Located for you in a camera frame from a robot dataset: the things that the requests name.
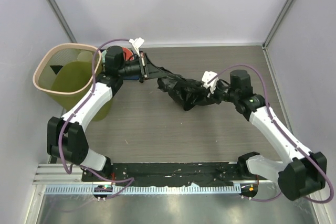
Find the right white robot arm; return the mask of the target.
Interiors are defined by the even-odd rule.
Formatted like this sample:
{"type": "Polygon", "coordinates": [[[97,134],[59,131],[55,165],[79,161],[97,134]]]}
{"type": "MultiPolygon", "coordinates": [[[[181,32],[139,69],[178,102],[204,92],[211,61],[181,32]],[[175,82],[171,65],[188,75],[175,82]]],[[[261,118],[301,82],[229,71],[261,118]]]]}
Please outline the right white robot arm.
{"type": "Polygon", "coordinates": [[[266,95],[255,94],[250,75],[246,70],[233,70],[227,85],[219,84],[219,75],[205,72],[203,86],[211,95],[219,94],[221,100],[232,103],[236,111],[255,126],[278,153],[276,162],[258,153],[241,157],[237,173],[242,179],[259,175],[277,183],[281,193],[294,201],[325,188],[327,159],[321,153],[313,153],[278,121],[266,95]]]}

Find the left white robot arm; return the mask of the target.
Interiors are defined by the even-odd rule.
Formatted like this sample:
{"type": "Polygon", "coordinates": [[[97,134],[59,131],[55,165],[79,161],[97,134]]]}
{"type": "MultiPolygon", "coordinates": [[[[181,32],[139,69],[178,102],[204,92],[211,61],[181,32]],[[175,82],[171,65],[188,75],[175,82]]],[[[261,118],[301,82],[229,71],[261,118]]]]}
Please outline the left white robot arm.
{"type": "Polygon", "coordinates": [[[89,91],[70,111],[61,118],[52,117],[47,125],[47,153],[64,163],[89,170],[102,182],[111,178],[111,160],[89,147],[85,135],[87,126],[116,95],[125,77],[139,76],[146,80],[168,76],[142,51],[135,53],[131,61],[124,59],[120,46],[111,46],[104,53],[104,71],[95,78],[89,91]]]}

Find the black trash bag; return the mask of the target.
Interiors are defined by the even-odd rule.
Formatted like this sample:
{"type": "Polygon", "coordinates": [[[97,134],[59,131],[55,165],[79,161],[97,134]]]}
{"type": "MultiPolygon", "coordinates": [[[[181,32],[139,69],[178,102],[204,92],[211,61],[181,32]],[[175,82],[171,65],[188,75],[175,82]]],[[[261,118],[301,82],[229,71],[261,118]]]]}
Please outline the black trash bag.
{"type": "Polygon", "coordinates": [[[180,74],[174,74],[169,70],[160,67],[168,73],[167,77],[158,78],[158,89],[167,92],[184,111],[191,110],[195,106],[212,105],[208,98],[208,89],[203,87],[201,81],[185,79],[180,74]]]}

